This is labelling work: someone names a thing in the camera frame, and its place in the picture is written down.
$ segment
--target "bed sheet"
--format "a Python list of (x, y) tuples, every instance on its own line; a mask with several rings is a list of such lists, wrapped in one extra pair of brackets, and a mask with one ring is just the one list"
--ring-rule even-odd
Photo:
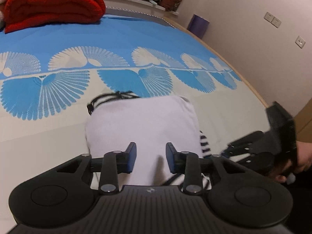
[(185, 96), (212, 153), (268, 129), (264, 106), (220, 57), (186, 33), (136, 18), (0, 32), (0, 88), (2, 233), (14, 225), (7, 199), (15, 186), (88, 152), (86, 105), (101, 93)]

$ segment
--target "electrical outlet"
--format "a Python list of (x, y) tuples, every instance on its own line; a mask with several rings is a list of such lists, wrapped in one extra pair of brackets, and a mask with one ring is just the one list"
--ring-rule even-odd
[(305, 40), (298, 36), (298, 38), (296, 39), (296, 44), (300, 47), (300, 48), (303, 48), (303, 46), (305, 45)]
[(279, 19), (277, 19), (276, 17), (273, 18), (273, 20), (271, 22), (271, 24), (274, 25), (276, 28), (279, 28), (281, 23), (282, 22)]
[(273, 18), (274, 18), (274, 16), (273, 16), (271, 13), (269, 13), (269, 12), (267, 12), (267, 13), (265, 14), (265, 16), (264, 16), (264, 19), (265, 19), (266, 21), (269, 21), (270, 23), (272, 22)]

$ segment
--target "red blanket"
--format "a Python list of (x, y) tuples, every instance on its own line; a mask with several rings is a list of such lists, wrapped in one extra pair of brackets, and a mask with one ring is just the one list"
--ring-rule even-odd
[(103, 0), (8, 0), (5, 33), (45, 23), (94, 23), (105, 13)]

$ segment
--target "white wall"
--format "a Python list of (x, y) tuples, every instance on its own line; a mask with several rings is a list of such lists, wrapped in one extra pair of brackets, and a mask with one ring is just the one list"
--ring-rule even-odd
[[(280, 28), (263, 19), (267, 11)], [(210, 21), (203, 40), (268, 103), (276, 100), (295, 115), (311, 99), (312, 0), (184, 0), (178, 12), (183, 26), (193, 13)]]

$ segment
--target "mattress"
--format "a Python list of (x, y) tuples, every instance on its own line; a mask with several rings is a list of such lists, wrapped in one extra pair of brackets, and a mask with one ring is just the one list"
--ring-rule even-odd
[(0, 40), (1, 233), (14, 226), (7, 200), (15, 186), (88, 152), (86, 105), (99, 94), (185, 96), (212, 153), (269, 128), (265, 107), (230, 66), (170, 26), (106, 15), (98, 24), (0, 32)]

